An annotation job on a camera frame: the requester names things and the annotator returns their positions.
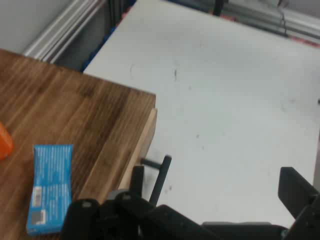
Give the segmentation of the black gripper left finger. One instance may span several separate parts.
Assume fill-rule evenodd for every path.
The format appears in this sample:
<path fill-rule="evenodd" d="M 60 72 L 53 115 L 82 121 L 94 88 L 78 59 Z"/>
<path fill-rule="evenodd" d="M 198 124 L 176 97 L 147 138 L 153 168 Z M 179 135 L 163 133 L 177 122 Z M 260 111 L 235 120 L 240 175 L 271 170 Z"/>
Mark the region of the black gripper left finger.
<path fill-rule="evenodd" d="M 143 166 L 135 166 L 129 189 L 100 204 L 78 199 L 70 204 L 63 240 L 211 240 L 213 234 L 172 208 L 155 207 L 141 197 Z"/>

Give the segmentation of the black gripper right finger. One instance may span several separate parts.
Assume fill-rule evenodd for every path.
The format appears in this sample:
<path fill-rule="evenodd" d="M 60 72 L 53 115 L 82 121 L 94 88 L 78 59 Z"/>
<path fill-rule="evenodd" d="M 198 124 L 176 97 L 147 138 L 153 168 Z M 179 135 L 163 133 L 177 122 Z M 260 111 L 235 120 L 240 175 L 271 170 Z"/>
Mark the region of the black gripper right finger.
<path fill-rule="evenodd" d="M 320 192 L 293 167 L 280 169 L 278 197 L 294 218 L 285 240 L 320 240 Z"/>

